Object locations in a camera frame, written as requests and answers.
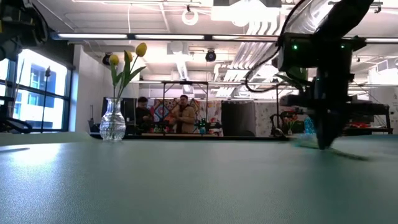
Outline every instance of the yellow tulip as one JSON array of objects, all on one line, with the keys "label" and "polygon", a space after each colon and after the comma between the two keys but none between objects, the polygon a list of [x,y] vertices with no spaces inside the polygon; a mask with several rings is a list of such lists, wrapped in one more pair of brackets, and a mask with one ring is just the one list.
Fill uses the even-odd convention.
[{"label": "yellow tulip", "polygon": [[141,43],[136,48],[136,54],[138,57],[143,57],[147,52],[147,45],[145,43]]},{"label": "yellow tulip", "polygon": [[132,53],[130,51],[126,51],[127,55],[129,56],[130,62],[132,62]]},{"label": "yellow tulip", "polygon": [[119,65],[119,57],[117,55],[111,55],[109,57],[109,62],[114,65]]}]

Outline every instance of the teal tabletop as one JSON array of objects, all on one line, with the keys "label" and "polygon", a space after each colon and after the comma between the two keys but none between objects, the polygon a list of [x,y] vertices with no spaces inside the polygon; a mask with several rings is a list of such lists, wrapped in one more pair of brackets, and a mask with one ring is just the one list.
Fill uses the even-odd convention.
[{"label": "teal tabletop", "polygon": [[398,223],[398,137],[0,147],[0,223]]}]

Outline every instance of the glass vase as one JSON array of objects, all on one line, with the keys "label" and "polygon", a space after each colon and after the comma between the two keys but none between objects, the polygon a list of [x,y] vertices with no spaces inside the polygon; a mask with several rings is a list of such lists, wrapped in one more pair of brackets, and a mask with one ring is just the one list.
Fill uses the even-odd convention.
[{"label": "glass vase", "polygon": [[120,99],[107,98],[108,107],[101,119],[99,133],[104,141],[121,141],[126,133],[126,122],[120,112]]}]

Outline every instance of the jacket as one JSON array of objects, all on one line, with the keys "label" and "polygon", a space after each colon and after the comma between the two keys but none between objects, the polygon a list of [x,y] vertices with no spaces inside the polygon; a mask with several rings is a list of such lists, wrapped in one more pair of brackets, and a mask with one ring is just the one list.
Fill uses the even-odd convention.
[{"label": "jacket", "polygon": [[[180,111],[180,105],[177,105],[172,113],[174,118],[178,118]],[[187,133],[187,134],[192,134],[193,130],[195,129],[195,111],[193,110],[193,108],[191,106],[187,106],[183,111],[182,111],[182,117],[181,117],[181,121],[182,121],[182,133]]]}]

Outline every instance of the person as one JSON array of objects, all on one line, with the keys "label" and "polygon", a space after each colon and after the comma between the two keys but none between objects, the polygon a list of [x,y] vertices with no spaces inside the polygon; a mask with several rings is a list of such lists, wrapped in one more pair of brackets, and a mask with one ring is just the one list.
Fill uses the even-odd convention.
[{"label": "person", "polygon": [[172,114],[176,120],[177,134],[193,133],[195,124],[195,112],[193,108],[188,104],[187,95],[180,96],[180,103],[174,108]]},{"label": "person", "polygon": [[148,124],[153,121],[150,111],[147,109],[148,99],[145,97],[138,98],[136,108],[136,125],[142,127],[143,124]]}]

